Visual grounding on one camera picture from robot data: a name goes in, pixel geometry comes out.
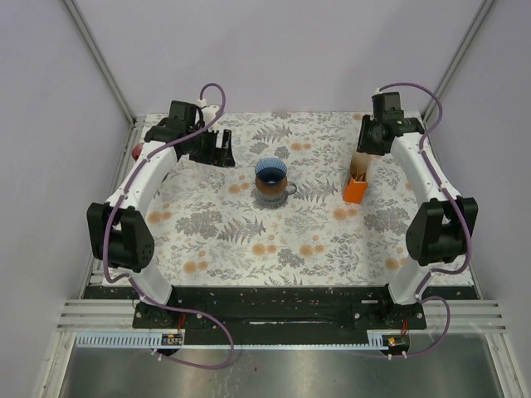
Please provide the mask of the blue ribbed plastic dripper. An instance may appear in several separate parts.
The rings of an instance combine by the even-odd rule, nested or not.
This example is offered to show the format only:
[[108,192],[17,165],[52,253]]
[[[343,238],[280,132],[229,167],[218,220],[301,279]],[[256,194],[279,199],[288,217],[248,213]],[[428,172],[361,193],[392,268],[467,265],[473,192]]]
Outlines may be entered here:
[[287,166],[279,158],[262,158],[255,166],[256,177],[266,183],[277,183],[287,175]]

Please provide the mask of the orange coffee filter box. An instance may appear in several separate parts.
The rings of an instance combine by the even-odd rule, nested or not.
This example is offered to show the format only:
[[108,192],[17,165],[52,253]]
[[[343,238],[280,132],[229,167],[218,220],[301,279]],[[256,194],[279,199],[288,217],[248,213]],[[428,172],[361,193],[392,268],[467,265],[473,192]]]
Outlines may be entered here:
[[356,182],[350,177],[349,169],[343,190],[343,200],[347,203],[360,204],[368,188],[368,173],[365,182]]

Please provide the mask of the round wooden dripper holder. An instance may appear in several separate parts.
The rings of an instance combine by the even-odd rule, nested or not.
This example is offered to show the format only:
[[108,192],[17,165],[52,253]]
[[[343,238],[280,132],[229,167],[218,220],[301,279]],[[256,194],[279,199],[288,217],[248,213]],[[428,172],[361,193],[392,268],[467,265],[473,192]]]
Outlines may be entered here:
[[256,189],[266,197],[278,196],[287,187],[287,176],[283,172],[268,172],[256,175]]

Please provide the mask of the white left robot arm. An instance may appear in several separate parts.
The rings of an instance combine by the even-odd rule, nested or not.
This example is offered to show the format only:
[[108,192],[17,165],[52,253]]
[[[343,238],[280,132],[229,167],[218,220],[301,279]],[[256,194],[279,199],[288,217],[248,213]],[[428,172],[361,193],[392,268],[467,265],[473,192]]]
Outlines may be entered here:
[[108,283],[127,279],[151,318],[161,327],[178,322],[180,308],[169,300],[173,286],[153,256],[155,242],[145,220],[154,194],[181,157],[215,167],[234,167],[231,130],[211,129],[202,120],[164,118],[145,135],[133,168],[103,203],[90,204],[86,216],[93,256],[102,261]]

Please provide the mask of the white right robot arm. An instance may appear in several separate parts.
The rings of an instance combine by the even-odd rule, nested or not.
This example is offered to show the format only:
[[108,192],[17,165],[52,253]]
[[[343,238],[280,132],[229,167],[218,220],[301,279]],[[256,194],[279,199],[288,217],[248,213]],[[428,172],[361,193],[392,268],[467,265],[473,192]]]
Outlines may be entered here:
[[446,178],[431,151],[427,132],[414,118],[362,117],[357,150],[389,154],[411,184],[418,210],[406,233],[408,258],[388,285],[391,297],[378,306],[378,320],[396,328],[407,319],[405,305],[418,303],[434,273],[458,275],[471,261],[471,236],[478,204]]

